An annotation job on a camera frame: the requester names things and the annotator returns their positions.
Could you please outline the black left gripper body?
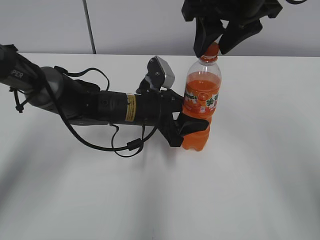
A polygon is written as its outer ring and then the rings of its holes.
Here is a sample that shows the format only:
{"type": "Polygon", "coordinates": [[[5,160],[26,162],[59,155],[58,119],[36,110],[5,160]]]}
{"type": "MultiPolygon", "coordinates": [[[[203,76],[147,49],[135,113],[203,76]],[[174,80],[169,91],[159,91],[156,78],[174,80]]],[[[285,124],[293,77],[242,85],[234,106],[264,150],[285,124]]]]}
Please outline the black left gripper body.
{"type": "Polygon", "coordinates": [[[173,90],[136,90],[135,125],[152,126],[151,132],[143,138],[146,142],[156,131],[167,140],[170,147],[180,147],[184,138],[178,134],[173,113],[182,111],[182,106],[172,102],[173,90]]]}

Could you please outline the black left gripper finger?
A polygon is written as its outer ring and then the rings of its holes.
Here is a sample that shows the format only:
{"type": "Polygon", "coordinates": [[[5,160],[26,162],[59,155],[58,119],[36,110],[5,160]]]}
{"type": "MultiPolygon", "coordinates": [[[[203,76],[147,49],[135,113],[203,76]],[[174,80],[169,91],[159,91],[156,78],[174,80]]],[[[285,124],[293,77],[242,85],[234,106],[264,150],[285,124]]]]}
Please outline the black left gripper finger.
{"type": "Polygon", "coordinates": [[[173,91],[172,102],[175,106],[181,107],[184,103],[184,97],[173,91]]]}
{"type": "Polygon", "coordinates": [[[178,135],[184,137],[189,134],[205,131],[209,122],[205,119],[194,118],[180,112],[174,121],[178,135]]]}

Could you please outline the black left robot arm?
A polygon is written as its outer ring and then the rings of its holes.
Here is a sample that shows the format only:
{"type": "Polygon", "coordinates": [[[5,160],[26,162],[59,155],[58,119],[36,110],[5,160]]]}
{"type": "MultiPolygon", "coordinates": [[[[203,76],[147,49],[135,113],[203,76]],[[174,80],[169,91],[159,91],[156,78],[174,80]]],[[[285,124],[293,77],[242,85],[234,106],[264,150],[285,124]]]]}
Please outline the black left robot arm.
{"type": "Polygon", "coordinates": [[[186,135],[209,126],[207,120],[182,112],[184,99],[171,89],[173,71],[159,56],[149,60],[147,74],[134,94],[101,90],[81,80],[82,75],[59,66],[39,67],[20,55],[14,45],[0,47],[0,82],[15,96],[25,96],[24,101],[16,102],[20,113],[30,104],[58,114],[70,131],[74,126],[151,126],[171,147],[180,147],[186,135]]]}

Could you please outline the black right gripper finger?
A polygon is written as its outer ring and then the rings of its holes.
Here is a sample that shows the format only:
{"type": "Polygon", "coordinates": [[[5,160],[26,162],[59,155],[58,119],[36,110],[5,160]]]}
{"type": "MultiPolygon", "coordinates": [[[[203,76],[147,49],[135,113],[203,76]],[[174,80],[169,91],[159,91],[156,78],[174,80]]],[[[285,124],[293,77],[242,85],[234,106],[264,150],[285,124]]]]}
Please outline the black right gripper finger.
{"type": "Polygon", "coordinates": [[[230,21],[218,43],[221,54],[229,53],[238,44],[258,34],[262,29],[260,20],[245,25],[230,21]]]}
{"type": "Polygon", "coordinates": [[[224,33],[223,23],[220,19],[210,17],[197,17],[196,32],[193,45],[194,53],[201,57],[208,47],[224,33]]]}

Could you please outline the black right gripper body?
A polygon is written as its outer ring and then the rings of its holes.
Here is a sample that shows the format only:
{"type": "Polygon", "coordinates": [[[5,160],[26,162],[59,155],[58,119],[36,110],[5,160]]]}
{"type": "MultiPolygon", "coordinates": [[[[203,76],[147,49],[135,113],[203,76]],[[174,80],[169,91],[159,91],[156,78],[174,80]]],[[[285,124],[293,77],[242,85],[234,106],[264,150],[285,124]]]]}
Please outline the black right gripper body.
{"type": "Polygon", "coordinates": [[[277,0],[185,0],[181,13],[185,21],[195,19],[204,28],[222,28],[222,21],[250,28],[261,25],[263,17],[276,18],[282,9],[277,0]]]}

